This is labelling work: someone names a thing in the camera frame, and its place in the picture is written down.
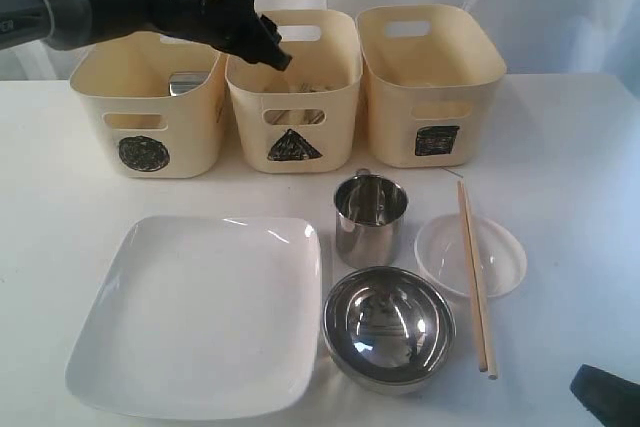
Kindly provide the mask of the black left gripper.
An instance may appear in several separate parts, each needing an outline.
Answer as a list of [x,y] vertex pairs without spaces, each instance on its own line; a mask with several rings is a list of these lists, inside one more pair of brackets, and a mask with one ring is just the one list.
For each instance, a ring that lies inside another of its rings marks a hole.
[[285,71],[292,60],[278,45],[278,26],[258,16],[254,0],[167,0],[164,33],[277,71]]

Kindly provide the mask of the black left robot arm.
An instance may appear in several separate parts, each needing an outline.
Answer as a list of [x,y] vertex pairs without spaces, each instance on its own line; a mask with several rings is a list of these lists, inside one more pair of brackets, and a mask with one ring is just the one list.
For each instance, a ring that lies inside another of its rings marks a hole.
[[4,49],[42,41],[68,51],[136,32],[209,45],[278,71],[292,60],[255,0],[1,0]]

